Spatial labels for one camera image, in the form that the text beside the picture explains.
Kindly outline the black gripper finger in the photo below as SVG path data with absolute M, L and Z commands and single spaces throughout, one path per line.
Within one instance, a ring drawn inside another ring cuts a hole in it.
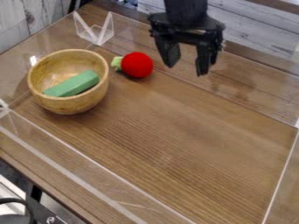
M 216 63 L 218 46 L 213 41 L 201 41 L 196 45 L 197 58 L 194 60 L 197 76 L 209 72 L 210 66 Z
M 181 57 L 178 43 L 169 37 L 158 36 L 154 38 L 154 44 L 162 63 L 172 68 Z

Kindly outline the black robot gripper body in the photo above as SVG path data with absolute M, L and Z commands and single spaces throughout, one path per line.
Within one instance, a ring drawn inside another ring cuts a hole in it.
M 221 47 L 225 25 L 208 15 L 206 0 L 162 0 L 164 12 L 148 16 L 157 47 L 206 43 Z

